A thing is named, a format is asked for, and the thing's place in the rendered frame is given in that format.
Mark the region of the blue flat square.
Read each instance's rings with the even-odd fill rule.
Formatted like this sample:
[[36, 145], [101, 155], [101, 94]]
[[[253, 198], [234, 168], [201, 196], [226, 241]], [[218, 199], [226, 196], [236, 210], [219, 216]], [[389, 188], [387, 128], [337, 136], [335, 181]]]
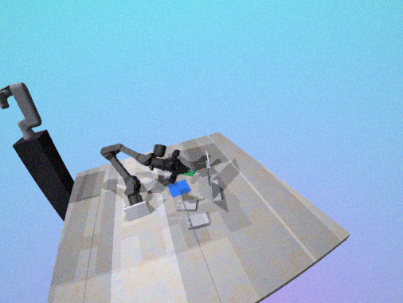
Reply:
[[168, 187], [173, 197], [191, 191], [185, 180], [168, 185]]

